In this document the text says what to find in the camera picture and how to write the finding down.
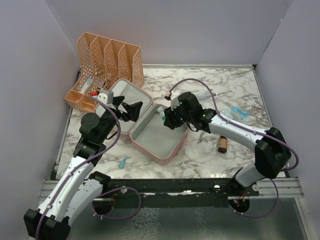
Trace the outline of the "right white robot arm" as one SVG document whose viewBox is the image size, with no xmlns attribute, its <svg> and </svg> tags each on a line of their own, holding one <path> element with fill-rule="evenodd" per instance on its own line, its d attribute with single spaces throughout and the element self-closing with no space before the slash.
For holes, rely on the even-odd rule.
<svg viewBox="0 0 320 240">
<path fill-rule="evenodd" d="M 230 180 L 230 191 L 240 196 L 248 186 L 262 179 L 275 179 L 283 170 L 291 152 L 277 128 L 256 129 L 231 120 L 214 109 L 204 109 L 191 92 L 168 93 L 170 106 L 164 110 L 164 125 L 170 129 L 187 125 L 191 130 L 216 134 L 233 140 L 254 152 L 254 163 L 238 170 Z"/>
</svg>

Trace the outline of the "blue item plastic bag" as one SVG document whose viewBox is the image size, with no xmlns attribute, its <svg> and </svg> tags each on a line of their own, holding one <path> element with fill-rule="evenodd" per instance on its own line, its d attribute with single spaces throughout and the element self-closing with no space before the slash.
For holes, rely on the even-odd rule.
<svg viewBox="0 0 320 240">
<path fill-rule="evenodd" d="M 231 108 L 231 114 L 233 118 L 238 122 L 244 122 L 249 116 L 246 112 L 243 112 L 235 106 Z"/>
</svg>

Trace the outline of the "brown bottle orange cap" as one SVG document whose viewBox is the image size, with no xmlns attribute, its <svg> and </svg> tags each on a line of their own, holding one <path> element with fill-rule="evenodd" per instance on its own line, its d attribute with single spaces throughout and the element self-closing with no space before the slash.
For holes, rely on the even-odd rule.
<svg viewBox="0 0 320 240">
<path fill-rule="evenodd" d="M 228 139 L 225 136 L 220 136 L 217 144 L 217 151 L 225 154 L 228 151 Z"/>
</svg>

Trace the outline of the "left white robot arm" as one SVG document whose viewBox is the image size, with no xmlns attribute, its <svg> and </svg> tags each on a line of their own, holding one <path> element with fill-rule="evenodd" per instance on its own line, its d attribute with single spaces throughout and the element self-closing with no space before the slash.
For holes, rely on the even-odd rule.
<svg viewBox="0 0 320 240">
<path fill-rule="evenodd" d="M 96 197 L 106 197 L 111 190 L 110 177 L 96 172 L 88 176 L 102 155 L 115 143 L 104 141 L 114 127 L 116 137 L 121 135 L 120 121 L 136 122 L 143 102 L 124 102 L 124 96 L 99 93 L 91 97 L 98 103 L 94 112 L 85 114 L 80 122 L 78 141 L 70 163 L 48 197 L 37 207 L 28 209 L 23 220 L 30 237 L 36 240 L 65 240 L 80 213 Z"/>
</svg>

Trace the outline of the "alcohol wipes plastic bag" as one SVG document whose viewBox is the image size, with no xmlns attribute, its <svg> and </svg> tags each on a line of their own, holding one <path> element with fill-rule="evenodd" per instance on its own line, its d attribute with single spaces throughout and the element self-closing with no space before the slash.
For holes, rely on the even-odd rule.
<svg viewBox="0 0 320 240">
<path fill-rule="evenodd" d="M 232 108 L 224 108 L 221 111 L 221 114 L 223 114 L 226 118 L 229 118 L 231 120 L 243 123 L 246 120 L 246 115 L 240 113 L 240 111 L 236 107 Z"/>
</svg>

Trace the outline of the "white medicine bottle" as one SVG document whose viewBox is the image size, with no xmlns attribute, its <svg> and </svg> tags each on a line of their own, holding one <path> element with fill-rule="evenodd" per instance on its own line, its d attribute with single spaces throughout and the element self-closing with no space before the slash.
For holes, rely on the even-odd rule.
<svg viewBox="0 0 320 240">
<path fill-rule="evenodd" d="M 161 119 L 162 119 L 163 121 L 166 120 L 166 116 L 165 116 L 164 110 L 165 110 L 165 109 L 164 109 L 162 106 L 160 106 L 160 107 L 157 108 L 157 112 L 159 113 L 159 115 L 160 115 L 160 117 L 161 117 Z"/>
</svg>

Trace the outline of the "pink medicine kit case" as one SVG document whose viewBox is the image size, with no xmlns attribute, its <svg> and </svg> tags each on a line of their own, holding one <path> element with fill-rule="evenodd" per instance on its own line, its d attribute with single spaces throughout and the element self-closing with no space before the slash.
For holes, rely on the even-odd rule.
<svg viewBox="0 0 320 240">
<path fill-rule="evenodd" d="M 164 126 L 157 108 L 166 106 L 156 104 L 144 90 L 126 79 L 119 79 L 109 89 L 113 96 L 124 96 L 124 102 L 131 105 L 143 102 L 137 122 L 120 122 L 121 133 L 128 135 L 133 146 L 150 159 L 167 165 L 178 154 L 185 143 L 189 129 L 182 125 L 174 130 Z"/>
</svg>

